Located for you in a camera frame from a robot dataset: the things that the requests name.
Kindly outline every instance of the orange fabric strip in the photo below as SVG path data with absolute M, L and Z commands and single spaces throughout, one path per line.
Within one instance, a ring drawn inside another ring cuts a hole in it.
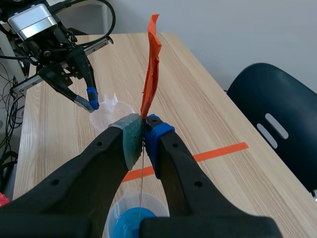
M 156 36 L 156 22 L 158 17 L 158 14 L 152 15 L 148 25 L 150 53 L 147 77 L 145 78 L 141 104 L 141 117 L 143 120 L 147 118 L 149 109 L 155 96 L 155 92 L 157 91 L 159 81 L 159 52 L 162 47 L 162 44 Z
M 208 159 L 212 159 L 221 155 L 227 155 L 236 151 L 240 151 L 240 150 L 245 150 L 248 149 L 248 145 L 245 142 L 242 143 L 238 143 L 238 144 L 234 144 L 234 145 L 229 145 L 223 148 L 219 148 L 216 150 L 211 150 L 211 151 L 207 151 L 198 155 L 194 155 L 194 159 L 199 162 L 199 161 L 203 161 L 203 160 L 208 160 Z M 152 166 L 148 166 L 145 167 L 143 169 L 143 176 L 149 176 L 149 175 L 153 175 L 154 174 L 154 170 Z M 139 170 L 133 170 L 127 173 L 127 175 L 124 177 L 122 182 L 127 182 L 127 181 L 131 181 L 134 179 L 139 179 L 142 177 L 142 169 Z

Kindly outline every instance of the clear plastic cup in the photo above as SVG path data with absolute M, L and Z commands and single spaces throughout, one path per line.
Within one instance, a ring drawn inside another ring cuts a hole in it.
M 113 231 L 115 229 L 115 226 L 118 225 L 118 222 L 117 222 L 118 219 L 124 212 L 128 210 L 131 211 L 132 210 L 131 208 L 140 207 L 140 193 L 141 192 L 137 191 L 134 188 L 128 188 L 124 192 L 124 195 L 110 209 L 107 220 L 106 220 L 106 226 L 105 226 L 106 238 L 114 238 Z M 147 192 L 142 192 L 141 208 L 145 208 L 151 211 L 156 217 L 169 217 L 169 212 L 167 208 L 165 207 L 165 205 L 157 197 Z M 125 224 L 125 227 L 128 227 L 130 225 L 135 226 L 135 224 Z M 131 234 L 126 234 L 125 237 L 122 237 L 122 238 L 127 238 L 127 237 L 131 237 Z
M 132 107 L 124 102 L 118 101 L 116 95 L 112 99 L 104 96 L 99 109 L 89 115 L 90 123 L 93 125 L 96 136 L 108 128 L 108 126 L 119 119 L 134 113 Z

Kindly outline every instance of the string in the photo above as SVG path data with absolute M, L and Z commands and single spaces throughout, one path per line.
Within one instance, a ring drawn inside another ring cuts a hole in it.
M 141 170 L 141 192 L 140 192 L 140 207 L 139 207 L 139 220 L 141 222 L 141 203 L 142 203 L 142 190 L 143 190 L 143 168 L 144 168 L 144 143 L 142 152 L 142 170 Z

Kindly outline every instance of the orange cloth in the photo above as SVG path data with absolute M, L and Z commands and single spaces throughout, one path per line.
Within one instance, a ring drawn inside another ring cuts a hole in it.
M 141 117 L 143 120 L 147 118 L 150 106 L 152 104 L 155 92 L 158 87 L 159 80 L 159 51 L 162 44 L 156 37 L 156 22 L 159 15 L 154 14 L 151 16 L 151 20 L 148 25 L 148 36 L 150 43 L 150 56 L 147 77 L 145 79 L 145 85 L 143 90 L 143 98 L 141 104 Z

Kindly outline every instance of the white wall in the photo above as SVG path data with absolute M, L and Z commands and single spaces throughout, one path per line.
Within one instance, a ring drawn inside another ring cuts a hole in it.
M 227 89 L 245 67 L 271 63 L 317 92 L 317 1 L 111 0 L 114 33 L 173 32 Z

